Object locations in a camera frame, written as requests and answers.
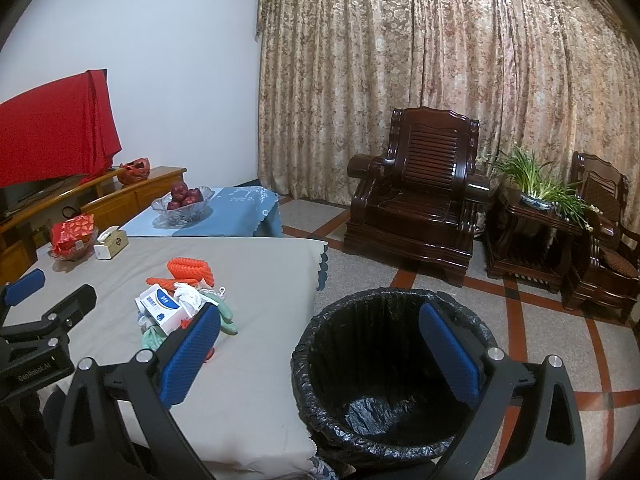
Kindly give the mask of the potted green plant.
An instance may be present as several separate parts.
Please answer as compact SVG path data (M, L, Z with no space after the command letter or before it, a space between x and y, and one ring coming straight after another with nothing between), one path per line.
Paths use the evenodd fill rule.
M529 207L541 211L553 210L561 219L573 222L582 229L592 232L588 222L588 212L597 212L596 206L588 205L569 184L563 183L535 155L514 146L509 153L500 151L492 163L492 172L503 182L514 185L525 198Z

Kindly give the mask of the alcohol pads box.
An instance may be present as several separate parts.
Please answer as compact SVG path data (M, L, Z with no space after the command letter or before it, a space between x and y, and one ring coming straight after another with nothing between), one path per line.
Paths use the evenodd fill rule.
M152 318L165 335L178 330L183 321L191 318L189 311L157 284L151 285L134 301L140 312Z

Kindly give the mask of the dark wooden side table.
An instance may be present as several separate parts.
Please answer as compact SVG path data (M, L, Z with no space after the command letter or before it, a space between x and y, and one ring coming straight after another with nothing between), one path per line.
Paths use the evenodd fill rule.
M500 185L483 235L487 275L524 278L558 292L570 270L570 242L583 232L552 209L526 205L517 188Z

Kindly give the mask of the blue tablecloth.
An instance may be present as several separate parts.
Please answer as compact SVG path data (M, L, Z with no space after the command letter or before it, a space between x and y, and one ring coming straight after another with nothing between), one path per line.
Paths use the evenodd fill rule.
M149 207L122 228L129 237L280 237L279 198L262 186L214 188L201 220L172 226Z

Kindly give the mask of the glass fruit bowl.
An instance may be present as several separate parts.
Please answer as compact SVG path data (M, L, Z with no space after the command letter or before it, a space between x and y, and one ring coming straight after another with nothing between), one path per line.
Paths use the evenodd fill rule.
M201 200L197 202L191 200L189 203L179 207L170 206L172 202L170 193L153 200L151 208L157 214L156 223L159 226L180 228L180 226L187 226L204 220L213 212L209 203L216 192L208 186L198 186L198 192L202 196Z

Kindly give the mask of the floral beige curtain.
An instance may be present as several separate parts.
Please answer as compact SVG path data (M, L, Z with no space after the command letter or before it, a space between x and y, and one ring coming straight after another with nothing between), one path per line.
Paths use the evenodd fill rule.
M396 108L480 123L488 169L514 146L566 178L574 152L630 182L639 223L639 50L605 0L258 0L258 177L347 204L352 156Z

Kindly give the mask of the red cloth cover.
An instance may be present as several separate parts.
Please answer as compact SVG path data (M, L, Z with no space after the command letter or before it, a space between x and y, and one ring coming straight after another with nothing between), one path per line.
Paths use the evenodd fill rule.
M51 81L1 104L1 185L99 177L122 149L106 70Z

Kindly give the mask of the glass dish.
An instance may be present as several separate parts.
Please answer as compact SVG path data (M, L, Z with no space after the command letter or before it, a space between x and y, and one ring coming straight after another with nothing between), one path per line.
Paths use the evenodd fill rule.
M51 248L48 254L60 261L77 261L88 255L93 250L99 230L94 229L88 236L81 237L79 240L71 240L63 243L60 233L51 233Z

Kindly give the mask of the tissue box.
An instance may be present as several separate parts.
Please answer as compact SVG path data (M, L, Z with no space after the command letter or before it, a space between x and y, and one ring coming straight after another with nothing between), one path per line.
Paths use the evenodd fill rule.
M127 245L127 233L120 226L110 226L96 238L93 252L98 260L112 260Z

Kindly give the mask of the white tissue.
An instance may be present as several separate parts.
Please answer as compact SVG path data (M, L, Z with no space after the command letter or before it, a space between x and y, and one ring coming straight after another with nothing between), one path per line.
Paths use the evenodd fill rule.
M174 300L190 315L196 315L208 303L208 298L201 295L195 287L180 282L175 282Z

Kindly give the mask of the red gift packet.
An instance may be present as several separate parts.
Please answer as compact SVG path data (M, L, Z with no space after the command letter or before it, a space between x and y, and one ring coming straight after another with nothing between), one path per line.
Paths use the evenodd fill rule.
M71 240L79 240L81 237L88 236L93 230L93 215L80 214L79 216L55 224L51 233L60 233L62 235L62 242L67 243Z

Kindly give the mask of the green glove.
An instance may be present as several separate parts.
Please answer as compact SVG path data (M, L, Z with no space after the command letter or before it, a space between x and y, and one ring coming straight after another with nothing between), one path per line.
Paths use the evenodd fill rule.
M220 329L227 335L236 335L238 330L233 323L233 314L227 304L224 302L224 298L218 296L214 292L208 292L207 290L201 295L208 298L208 304L213 304L220 315ZM180 328L186 328L189 325L192 318L195 315L191 315L190 320L183 321ZM157 350L163 341L169 336L165 335L160 328L152 321L152 318L140 312L138 313L138 325L142 333L142 348Z

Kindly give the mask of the thick orange foam net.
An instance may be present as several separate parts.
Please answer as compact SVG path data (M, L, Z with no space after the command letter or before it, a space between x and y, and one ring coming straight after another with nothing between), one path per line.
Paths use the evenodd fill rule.
M195 283L204 282L207 286L215 285L215 278L209 264L204 260L191 258L172 258L166 264L169 273L180 280L191 280Z

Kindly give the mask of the red apples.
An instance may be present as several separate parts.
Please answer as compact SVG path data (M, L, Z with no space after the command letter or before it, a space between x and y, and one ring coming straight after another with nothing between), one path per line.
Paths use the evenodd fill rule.
M167 205L168 210L201 203L203 200L203 195L199 188L188 188L183 181L178 181L171 185L170 197L171 200Z

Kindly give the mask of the wooden tv cabinet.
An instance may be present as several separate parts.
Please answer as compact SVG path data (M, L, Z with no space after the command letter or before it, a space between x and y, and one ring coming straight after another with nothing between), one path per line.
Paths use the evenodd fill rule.
M37 244L34 241L35 218L45 212L51 219L55 211L64 206L79 206L81 212L94 215L99 229L112 224L121 226L152 201L170 192L171 185L183 179L182 167L159 166L151 170L149 177L138 183L123 185L118 177L122 168L107 171L101 177L81 181L70 177L55 185L53 190L30 202L9 219L1 222L1 281L3 284L20 278L37 260Z

